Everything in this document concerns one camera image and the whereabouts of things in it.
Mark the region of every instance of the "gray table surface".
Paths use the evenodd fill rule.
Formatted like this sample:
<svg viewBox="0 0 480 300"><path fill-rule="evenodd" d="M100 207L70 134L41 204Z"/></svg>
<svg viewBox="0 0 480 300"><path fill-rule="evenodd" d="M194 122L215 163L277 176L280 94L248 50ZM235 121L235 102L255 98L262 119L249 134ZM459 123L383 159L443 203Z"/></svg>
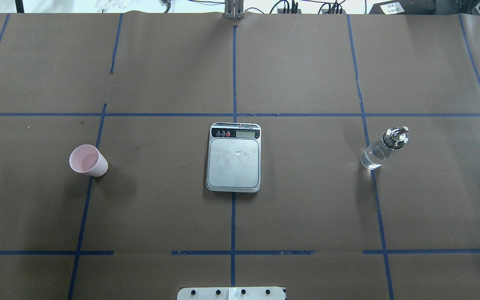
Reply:
<svg viewBox="0 0 480 300"><path fill-rule="evenodd" d="M0 15L0 299L480 299L480 17L222 17ZM262 128L256 194L204 186L233 121Z"/></svg>

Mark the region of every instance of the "black pole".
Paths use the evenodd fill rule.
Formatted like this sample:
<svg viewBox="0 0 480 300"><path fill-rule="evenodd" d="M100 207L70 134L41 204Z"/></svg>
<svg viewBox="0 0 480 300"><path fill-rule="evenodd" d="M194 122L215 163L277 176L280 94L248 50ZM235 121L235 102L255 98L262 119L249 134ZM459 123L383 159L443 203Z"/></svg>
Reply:
<svg viewBox="0 0 480 300"><path fill-rule="evenodd" d="M24 11L23 11L23 0L16 0L16 12L24 13Z"/></svg>

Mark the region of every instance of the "silver metal bracket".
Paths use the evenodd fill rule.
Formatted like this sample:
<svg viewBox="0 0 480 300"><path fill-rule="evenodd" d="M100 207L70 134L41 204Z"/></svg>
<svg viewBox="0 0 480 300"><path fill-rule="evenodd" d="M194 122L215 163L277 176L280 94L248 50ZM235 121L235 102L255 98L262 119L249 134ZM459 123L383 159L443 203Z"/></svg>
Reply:
<svg viewBox="0 0 480 300"><path fill-rule="evenodd" d="M225 19L244 19L244 0L225 0Z"/></svg>

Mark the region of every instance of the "black device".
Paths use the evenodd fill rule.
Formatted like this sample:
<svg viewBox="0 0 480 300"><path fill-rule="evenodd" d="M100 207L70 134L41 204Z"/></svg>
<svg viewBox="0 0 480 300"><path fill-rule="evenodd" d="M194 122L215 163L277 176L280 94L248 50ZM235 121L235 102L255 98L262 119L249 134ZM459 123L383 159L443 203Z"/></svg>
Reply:
<svg viewBox="0 0 480 300"><path fill-rule="evenodd" d="M434 0L392 0L373 4L370 15L434 15Z"/></svg>

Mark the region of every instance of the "label sticker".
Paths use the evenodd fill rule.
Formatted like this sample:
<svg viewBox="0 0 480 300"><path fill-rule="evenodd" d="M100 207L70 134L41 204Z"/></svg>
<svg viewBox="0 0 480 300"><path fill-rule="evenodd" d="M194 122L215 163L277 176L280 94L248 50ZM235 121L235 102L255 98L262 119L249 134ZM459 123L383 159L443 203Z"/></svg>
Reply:
<svg viewBox="0 0 480 300"><path fill-rule="evenodd" d="M399 2L380 5L380 7L385 15L393 15L394 13L405 12Z"/></svg>

